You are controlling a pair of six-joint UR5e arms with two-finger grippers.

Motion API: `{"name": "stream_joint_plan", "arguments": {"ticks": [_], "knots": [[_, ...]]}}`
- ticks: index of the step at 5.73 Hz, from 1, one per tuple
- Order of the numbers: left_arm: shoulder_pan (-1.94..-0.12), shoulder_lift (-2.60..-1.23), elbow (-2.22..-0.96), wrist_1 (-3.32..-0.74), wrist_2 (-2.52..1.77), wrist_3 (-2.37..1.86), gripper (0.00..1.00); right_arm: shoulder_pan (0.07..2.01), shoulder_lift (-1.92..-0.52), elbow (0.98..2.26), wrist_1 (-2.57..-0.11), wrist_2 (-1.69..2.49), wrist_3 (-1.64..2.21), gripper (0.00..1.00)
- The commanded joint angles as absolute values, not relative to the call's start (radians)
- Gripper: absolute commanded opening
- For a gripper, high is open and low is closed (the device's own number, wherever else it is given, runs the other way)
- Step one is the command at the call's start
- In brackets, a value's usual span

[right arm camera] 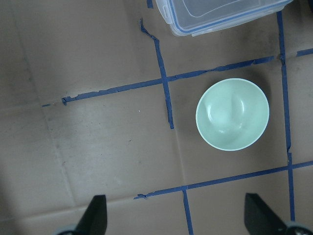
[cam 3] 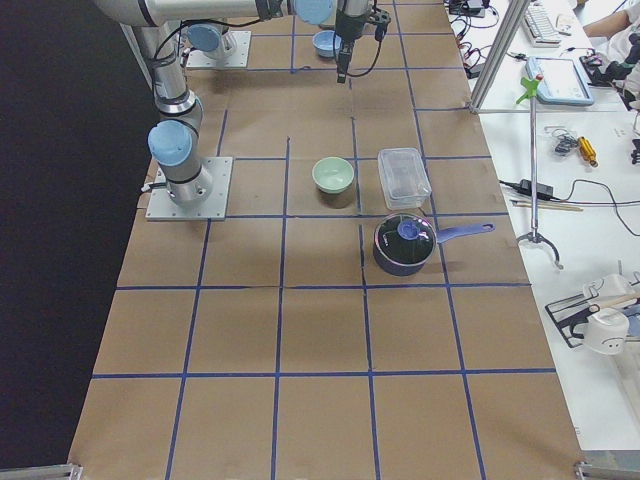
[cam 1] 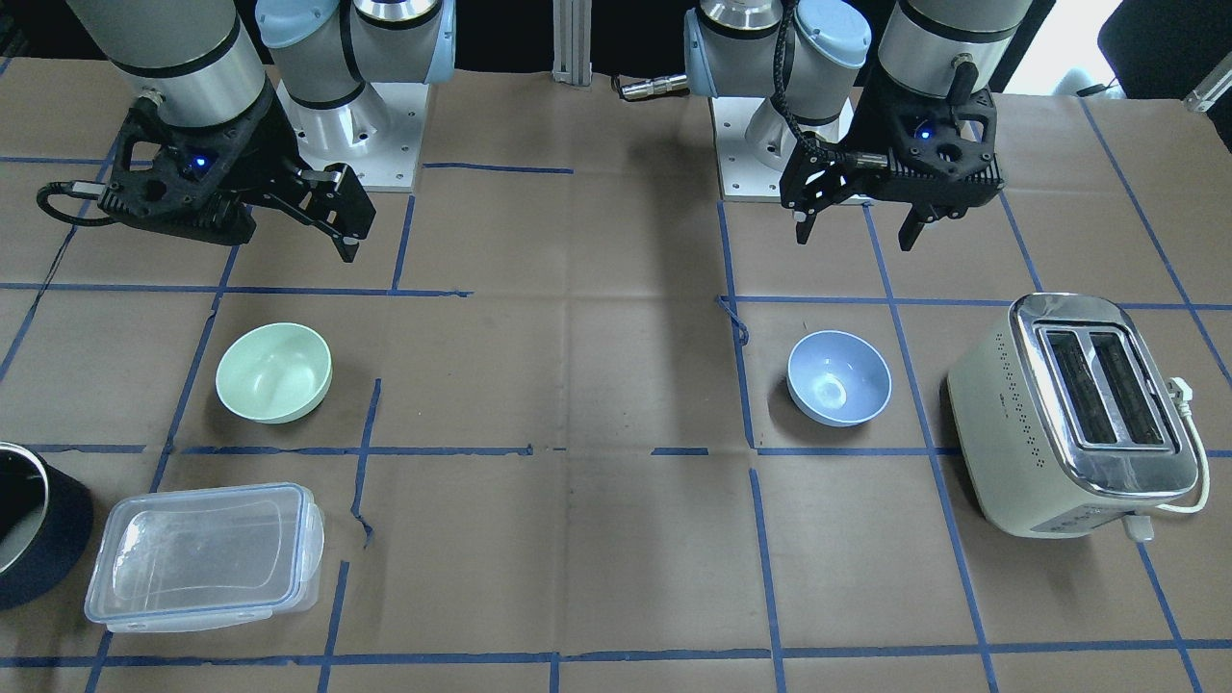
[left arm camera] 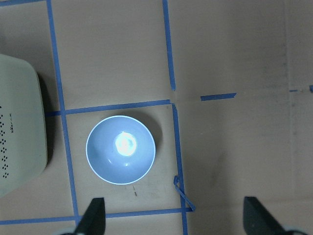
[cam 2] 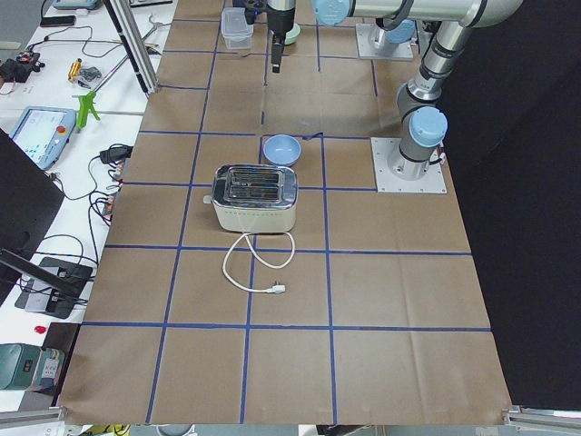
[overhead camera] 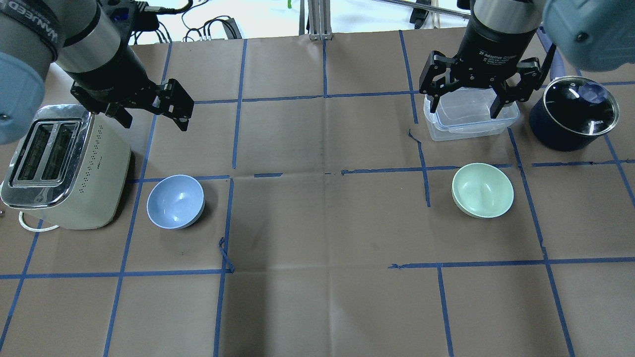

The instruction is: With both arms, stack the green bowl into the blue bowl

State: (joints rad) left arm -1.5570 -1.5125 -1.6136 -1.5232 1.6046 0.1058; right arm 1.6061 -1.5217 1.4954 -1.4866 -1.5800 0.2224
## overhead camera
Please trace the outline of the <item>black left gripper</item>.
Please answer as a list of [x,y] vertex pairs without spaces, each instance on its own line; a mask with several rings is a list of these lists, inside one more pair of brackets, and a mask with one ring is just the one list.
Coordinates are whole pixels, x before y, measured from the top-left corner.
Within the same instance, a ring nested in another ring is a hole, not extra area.
[[88,111],[131,128],[129,110],[140,109],[172,119],[180,131],[188,130],[192,97],[177,79],[159,85],[151,81],[118,33],[72,36],[65,40],[58,64],[73,80],[71,95]]

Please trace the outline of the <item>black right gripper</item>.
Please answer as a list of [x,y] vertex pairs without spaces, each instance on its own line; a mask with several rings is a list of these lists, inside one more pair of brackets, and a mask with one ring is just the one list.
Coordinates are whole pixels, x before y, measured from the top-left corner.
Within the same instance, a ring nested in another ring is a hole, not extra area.
[[[525,50],[526,33],[492,29],[472,12],[454,57],[430,52],[419,77],[419,92],[426,95],[429,111],[435,113],[442,96],[458,88],[492,88],[496,97],[490,106],[490,117],[495,119],[504,106],[525,102],[543,84],[539,59],[520,61]],[[508,84],[507,79],[515,73],[519,81]]]

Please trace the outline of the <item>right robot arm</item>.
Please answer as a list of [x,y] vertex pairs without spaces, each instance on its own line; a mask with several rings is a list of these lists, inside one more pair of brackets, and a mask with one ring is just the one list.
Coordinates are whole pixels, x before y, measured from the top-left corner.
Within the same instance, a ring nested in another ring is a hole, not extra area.
[[457,6],[470,11],[458,52],[431,52],[419,78],[432,113],[447,93],[492,89],[496,118],[542,86],[556,51],[589,72],[634,62],[632,0],[459,0]]

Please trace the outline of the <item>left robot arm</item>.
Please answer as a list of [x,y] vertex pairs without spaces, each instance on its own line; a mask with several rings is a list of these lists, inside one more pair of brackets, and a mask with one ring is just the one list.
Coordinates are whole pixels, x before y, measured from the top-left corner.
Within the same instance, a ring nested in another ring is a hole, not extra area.
[[29,131],[45,97],[51,63],[73,79],[72,96],[87,111],[129,128],[129,109],[172,119],[188,129],[193,99],[176,79],[152,81],[129,46],[134,32],[159,29],[158,16],[179,9],[136,0],[3,0],[0,5],[2,144]]

